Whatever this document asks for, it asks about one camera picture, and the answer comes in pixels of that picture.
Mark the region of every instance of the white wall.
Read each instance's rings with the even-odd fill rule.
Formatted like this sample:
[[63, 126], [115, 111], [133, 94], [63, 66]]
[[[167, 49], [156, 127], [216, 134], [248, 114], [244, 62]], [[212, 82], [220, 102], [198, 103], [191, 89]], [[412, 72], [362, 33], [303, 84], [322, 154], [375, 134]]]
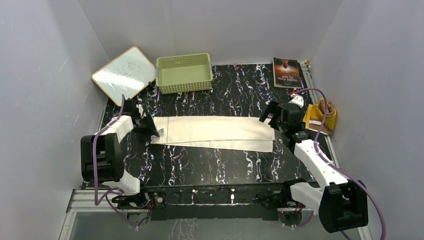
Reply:
[[109, 58], [138, 46], [213, 64], [314, 56], [342, 0], [79, 0]]
[[78, 1], [2, 1], [0, 239], [58, 239], [80, 138], [106, 103], [91, 74], [108, 61]]
[[387, 239], [423, 239], [424, 2], [345, 0], [311, 66], [337, 107], [340, 165], [375, 195]]

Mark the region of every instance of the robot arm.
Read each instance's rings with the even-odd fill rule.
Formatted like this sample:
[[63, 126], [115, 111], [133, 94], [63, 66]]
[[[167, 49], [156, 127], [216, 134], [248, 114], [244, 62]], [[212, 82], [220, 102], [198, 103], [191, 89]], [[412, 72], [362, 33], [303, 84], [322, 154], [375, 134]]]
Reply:
[[[124, 110], [119, 119], [113, 117], [108, 128], [99, 135], [96, 143], [98, 181], [111, 188], [123, 190], [123, 196], [112, 199], [113, 203], [145, 206], [149, 196], [143, 182], [133, 177], [124, 168], [124, 156], [120, 143], [131, 131], [138, 133], [140, 141], [149, 141], [152, 135], [159, 136], [152, 117], [143, 113], [140, 105], [125, 100]], [[81, 173], [86, 182], [94, 181], [93, 135], [81, 138]]]
[[302, 203], [318, 213], [329, 233], [366, 226], [367, 195], [318, 156], [312, 136], [302, 123], [303, 98], [296, 94], [291, 97], [286, 105], [271, 101], [259, 120], [272, 115], [269, 125], [281, 132], [284, 145], [308, 168], [320, 189], [303, 179], [289, 180], [283, 183], [284, 201]]

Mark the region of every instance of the small whiteboard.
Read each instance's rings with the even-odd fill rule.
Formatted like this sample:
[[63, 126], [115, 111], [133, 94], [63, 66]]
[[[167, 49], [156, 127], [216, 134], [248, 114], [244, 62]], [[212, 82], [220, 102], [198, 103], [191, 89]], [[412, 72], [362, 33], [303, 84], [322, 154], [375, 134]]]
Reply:
[[117, 105], [132, 99], [156, 79], [156, 68], [136, 46], [93, 73], [91, 79]]

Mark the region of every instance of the white plastic casing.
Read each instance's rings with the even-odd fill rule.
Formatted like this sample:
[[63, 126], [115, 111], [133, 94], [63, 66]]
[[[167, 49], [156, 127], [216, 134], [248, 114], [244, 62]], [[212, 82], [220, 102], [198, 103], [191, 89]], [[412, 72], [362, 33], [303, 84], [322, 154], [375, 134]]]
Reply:
[[133, 120], [130, 116], [120, 116], [120, 118], [112, 125], [109, 125], [110, 122], [108, 123], [109, 127], [101, 135], [103, 136], [106, 134], [116, 133], [119, 142], [121, 142], [121, 140], [134, 129]]
[[124, 195], [127, 196], [135, 195], [140, 192], [140, 180], [129, 174], [127, 170], [123, 171], [123, 176], [118, 182], [105, 181], [103, 184], [111, 188], [120, 188], [123, 190]]
[[296, 143], [294, 155], [307, 167], [322, 190], [330, 183], [343, 184], [348, 182], [344, 175], [332, 169], [318, 156], [313, 140], [308, 139], [303, 140], [301, 143]]
[[[115, 119], [117, 119], [117, 117], [113, 117], [110, 120], [107, 124], [109, 127], [101, 135], [116, 133], [118, 141], [121, 142], [122, 139], [134, 129], [133, 120], [130, 116], [122, 115], [114, 124], [110, 125]], [[123, 176], [119, 182], [105, 181], [103, 184], [111, 188], [120, 188], [124, 191], [124, 195], [127, 196], [135, 195], [140, 192], [140, 180], [133, 177], [126, 170], [123, 171]]]
[[291, 198], [306, 205], [315, 213], [320, 209], [323, 192], [311, 187], [307, 182], [299, 182], [290, 186]]
[[304, 98], [301, 95], [292, 94], [290, 95], [290, 97], [292, 97], [293, 99], [288, 102], [289, 104], [296, 104], [300, 108], [303, 108]]

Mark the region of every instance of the yellow cloth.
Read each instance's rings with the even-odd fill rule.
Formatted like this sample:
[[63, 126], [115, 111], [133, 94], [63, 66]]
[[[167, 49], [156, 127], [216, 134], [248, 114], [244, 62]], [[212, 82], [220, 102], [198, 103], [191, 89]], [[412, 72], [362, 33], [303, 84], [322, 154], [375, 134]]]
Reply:
[[[325, 103], [323, 98], [321, 98], [319, 102], [315, 105], [308, 105], [306, 114], [303, 117], [303, 122], [305, 122], [306, 129], [318, 131], [321, 122], [324, 119], [324, 109]], [[336, 127], [336, 115], [337, 111], [333, 103], [328, 102], [328, 112], [324, 121], [324, 127], [322, 128], [322, 133], [326, 135], [334, 134], [334, 130]]]

